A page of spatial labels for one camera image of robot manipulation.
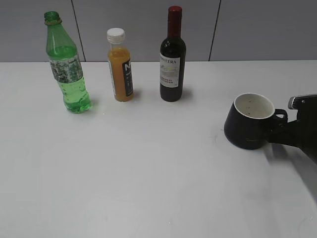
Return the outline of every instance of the red bottle cap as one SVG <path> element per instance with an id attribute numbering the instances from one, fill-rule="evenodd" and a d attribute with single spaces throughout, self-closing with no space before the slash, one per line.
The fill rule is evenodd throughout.
<path id="1" fill-rule="evenodd" d="M 168 36 L 180 37 L 180 30 L 182 25 L 182 12 L 180 6 L 171 6 L 168 9 Z"/>

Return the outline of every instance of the white bottle cap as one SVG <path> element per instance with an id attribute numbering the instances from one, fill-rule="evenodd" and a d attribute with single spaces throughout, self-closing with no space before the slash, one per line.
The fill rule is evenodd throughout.
<path id="1" fill-rule="evenodd" d="M 107 39 L 112 44 L 120 44 L 124 41 L 125 33 L 121 28 L 111 28 L 107 31 Z"/>

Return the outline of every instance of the table surface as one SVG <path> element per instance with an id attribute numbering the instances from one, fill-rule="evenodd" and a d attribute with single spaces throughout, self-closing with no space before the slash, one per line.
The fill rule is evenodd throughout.
<path id="1" fill-rule="evenodd" d="M 317 237 L 296 168 L 309 171 L 309 159 L 290 147 L 283 159 L 271 145 L 242 150 L 223 134 L 237 95 L 285 109 L 316 93 L 316 65 L 187 62 L 183 97 L 168 103 L 159 63 L 134 62 L 136 96 L 121 103 L 107 62 L 84 62 L 94 106 L 76 115 L 47 62 L 0 63 L 0 238 Z"/>

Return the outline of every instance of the green plastic bottle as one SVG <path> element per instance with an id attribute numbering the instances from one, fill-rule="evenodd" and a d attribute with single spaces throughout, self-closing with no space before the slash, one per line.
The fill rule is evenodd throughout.
<path id="1" fill-rule="evenodd" d="M 57 12 L 46 12 L 44 18 L 48 26 L 46 52 L 50 57 L 54 78 L 63 93 L 64 104 L 68 110 L 82 113 L 91 107 L 91 101 L 76 45 L 61 25 Z"/>

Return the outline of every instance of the gray wall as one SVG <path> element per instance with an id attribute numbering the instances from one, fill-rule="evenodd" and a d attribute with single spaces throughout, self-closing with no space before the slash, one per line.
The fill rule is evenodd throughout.
<path id="1" fill-rule="evenodd" d="M 3 0 L 0 6 L 0 61 L 47 61 L 46 11 L 58 11 L 63 26 L 83 52 L 70 0 Z"/>
<path id="2" fill-rule="evenodd" d="M 187 61 L 317 59 L 315 0 L 221 0 L 220 4 L 219 0 L 73 0 L 73 3 L 74 8 L 71 0 L 2 3 L 0 61 L 47 61 L 44 12 L 49 10 L 59 12 L 81 60 L 106 61 L 109 49 L 106 31 L 121 27 L 126 31 L 126 44 L 133 61 L 158 61 L 159 46 L 167 32 L 167 9 L 175 4 L 183 7 L 182 38 L 187 45 Z"/>
<path id="3" fill-rule="evenodd" d="M 316 0 L 222 0 L 210 60 L 316 60 Z"/>
<path id="4" fill-rule="evenodd" d="M 107 61 L 106 31 L 119 27 L 133 61 L 158 61 L 172 4 L 183 7 L 187 60 L 208 61 L 219 0 L 74 0 L 86 60 Z"/>

